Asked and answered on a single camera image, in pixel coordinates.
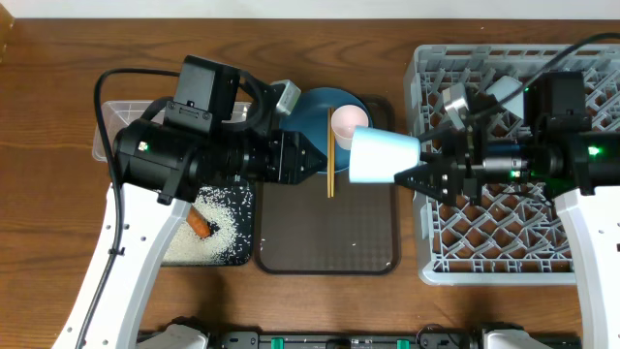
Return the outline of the light blue bowl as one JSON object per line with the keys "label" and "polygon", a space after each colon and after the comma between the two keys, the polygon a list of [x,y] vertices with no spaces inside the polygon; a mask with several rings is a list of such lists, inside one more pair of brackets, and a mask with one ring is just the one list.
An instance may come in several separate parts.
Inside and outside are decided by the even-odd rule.
{"label": "light blue bowl", "polygon": [[[501,101],[517,90],[521,85],[522,83],[519,80],[509,76],[503,76],[491,84],[485,92],[487,95],[494,96],[497,101]],[[503,105],[503,108],[515,115],[518,119],[523,119],[523,94],[520,93],[518,96],[513,97],[510,101]]]}

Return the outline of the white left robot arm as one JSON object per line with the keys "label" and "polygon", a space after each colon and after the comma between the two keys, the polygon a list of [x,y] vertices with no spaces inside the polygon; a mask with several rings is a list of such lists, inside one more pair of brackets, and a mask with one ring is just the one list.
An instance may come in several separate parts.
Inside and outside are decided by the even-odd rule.
{"label": "white left robot arm", "polygon": [[140,321],[174,233],[200,190],[240,177],[295,185],[326,156],[302,133],[256,136],[237,124],[208,132],[140,117],[109,139],[104,223],[57,348],[135,348]]}

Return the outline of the light blue cup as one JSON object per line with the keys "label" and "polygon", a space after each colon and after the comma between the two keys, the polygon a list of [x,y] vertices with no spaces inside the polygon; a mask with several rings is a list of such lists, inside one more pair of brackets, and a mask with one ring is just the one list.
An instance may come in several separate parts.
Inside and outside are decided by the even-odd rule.
{"label": "light blue cup", "polygon": [[393,183],[394,176],[419,164],[415,137],[357,126],[349,160],[351,183]]}

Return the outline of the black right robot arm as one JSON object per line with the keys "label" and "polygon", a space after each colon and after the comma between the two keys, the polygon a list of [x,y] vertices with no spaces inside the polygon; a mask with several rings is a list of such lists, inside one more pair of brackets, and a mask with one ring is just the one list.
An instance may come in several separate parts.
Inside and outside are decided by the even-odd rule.
{"label": "black right robot arm", "polygon": [[462,83],[442,93],[449,122],[419,136],[438,140],[394,176],[445,205],[481,202],[485,185],[538,183],[568,238],[585,348],[619,345],[619,135],[596,132],[580,72],[537,73],[496,92]]}

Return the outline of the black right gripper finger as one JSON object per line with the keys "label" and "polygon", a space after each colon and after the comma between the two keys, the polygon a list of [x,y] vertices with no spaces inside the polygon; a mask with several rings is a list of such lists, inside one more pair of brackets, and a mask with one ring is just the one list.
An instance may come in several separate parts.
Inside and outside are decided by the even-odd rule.
{"label": "black right gripper finger", "polygon": [[420,143],[426,143],[430,141],[440,140],[442,137],[449,135],[453,130],[453,123],[451,121],[438,124],[433,129],[424,132],[418,136]]}
{"label": "black right gripper finger", "polygon": [[458,170],[451,162],[427,163],[397,173],[394,183],[438,202],[455,202]]}

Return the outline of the pink cup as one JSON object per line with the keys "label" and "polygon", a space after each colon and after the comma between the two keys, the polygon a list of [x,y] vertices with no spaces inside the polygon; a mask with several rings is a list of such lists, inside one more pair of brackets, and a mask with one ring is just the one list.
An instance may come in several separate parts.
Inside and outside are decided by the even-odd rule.
{"label": "pink cup", "polygon": [[350,150],[356,127],[368,127],[369,118],[361,107],[346,105],[338,108],[332,114],[330,126],[336,143],[341,148]]}

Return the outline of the orange carrot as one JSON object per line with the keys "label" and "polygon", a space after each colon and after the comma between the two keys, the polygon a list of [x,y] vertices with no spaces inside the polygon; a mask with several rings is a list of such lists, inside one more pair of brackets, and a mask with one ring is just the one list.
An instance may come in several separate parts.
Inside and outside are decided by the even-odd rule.
{"label": "orange carrot", "polygon": [[199,238],[209,238],[211,236],[211,230],[206,220],[193,206],[189,209],[186,222]]}

